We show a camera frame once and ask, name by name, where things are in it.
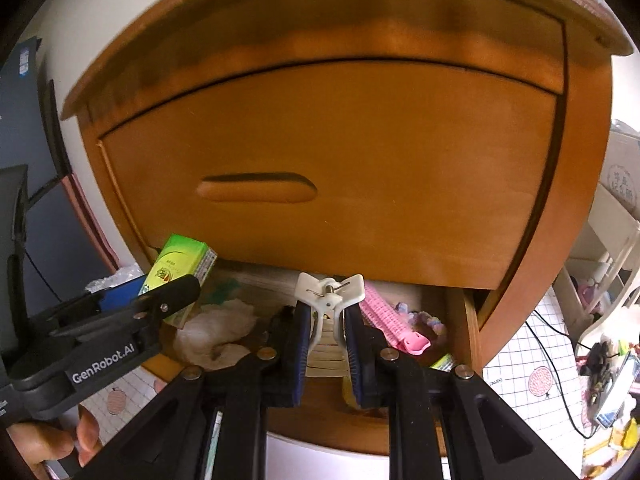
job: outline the white clamp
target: white clamp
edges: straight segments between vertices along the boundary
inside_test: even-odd
[[[300,272],[294,294],[298,301],[308,304],[318,314],[309,341],[308,353],[311,354],[320,341],[324,315],[329,312],[334,314],[334,339],[343,349],[346,348],[341,314],[348,306],[364,300],[364,278],[362,275],[356,274],[343,282],[336,282],[333,278],[316,280],[310,274]]]

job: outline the black wire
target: black wire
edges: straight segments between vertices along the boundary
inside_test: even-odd
[[[571,341],[574,344],[580,345],[582,348],[586,348],[587,350],[591,351],[593,350],[592,347],[587,346],[587,345],[583,345],[582,343],[580,343],[579,341],[574,341],[570,335],[565,334],[564,332],[560,332],[556,327],[554,327],[553,325],[551,325],[551,323],[549,323],[544,317],[542,317],[540,315],[540,313],[537,310],[534,310],[533,313],[538,316],[538,318],[540,319],[540,321],[542,321],[545,325],[547,325],[551,330],[553,330],[554,332],[563,335],[565,338],[567,338],[569,341]],[[607,359],[611,359],[612,357],[617,357],[618,354],[613,354],[613,355],[608,355]]]
[[[33,266],[33,268],[36,270],[36,272],[38,273],[38,276],[40,276],[40,278],[42,279],[42,281],[44,282],[45,285],[47,285],[47,288],[51,291],[51,293],[56,297],[56,299],[62,303],[62,300],[60,299],[59,295],[56,294],[56,291],[53,290],[53,288],[51,287],[51,285],[49,285],[49,282],[45,279],[45,277],[42,275],[42,273],[40,272],[40,269],[38,268],[38,266],[34,263],[34,261],[31,259],[30,254],[27,252],[27,249],[24,250],[24,253],[27,255],[27,258],[29,259],[29,261],[31,262],[31,265]]]
[[[571,423],[571,425],[574,427],[574,430],[577,431],[578,434],[580,434],[580,436],[584,439],[588,439],[591,438],[593,435],[596,434],[596,431],[598,429],[598,427],[596,425],[594,425],[593,427],[593,431],[591,431],[591,434],[589,436],[586,436],[583,432],[581,432],[578,427],[575,425],[574,423],[574,418],[571,416],[571,412],[569,411],[569,406],[566,403],[566,399],[564,398],[564,391],[562,390],[562,381],[560,380],[560,374],[558,373],[558,369],[556,368],[556,365],[554,364],[554,362],[551,359],[551,356],[549,355],[549,352],[546,351],[545,346],[542,344],[542,341],[540,341],[540,339],[538,338],[538,336],[536,335],[535,332],[533,332],[533,329],[531,328],[531,326],[529,325],[528,321],[524,322],[525,325],[527,325],[527,328],[529,329],[529,331],[531,332],[531,334],[533,335],[533,337],[536,338],[536,341],[538,342],[538,344],[540,345],[540,348],[542,348],[542,351],[545,353],[546,358],[549,360],[549,362],[551,363],[551,366],[554,369],[554,372],[556,373],[556,378],[558,378],[558,389],[560,390],[560,396],[562,397],[562,403],[564,404],[564,408],[566,410],[566,414],[569,417],[569,422]]]

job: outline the pink comb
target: pink comb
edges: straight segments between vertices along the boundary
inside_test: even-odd
[[[371,324],[382,330],[386,341],[412,355],[420,355],[430,345],[430,341],[422,334],[414,332],[400,315],[377,292],[373,285],[364,282],[365,298],[360,302],[360,311]]]

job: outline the recessed handle cutout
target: recessed handle cutout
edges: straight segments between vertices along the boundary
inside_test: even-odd
[[[297,173],[235,173],[206,176],[196,194],[212,202],[309,202],[318,189]]]

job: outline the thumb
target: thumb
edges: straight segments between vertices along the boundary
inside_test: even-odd
[[[21,422],[7,430],[15,447],[28,465],[59,460],[69,455],[74,441],[66,431],[39,422]]]

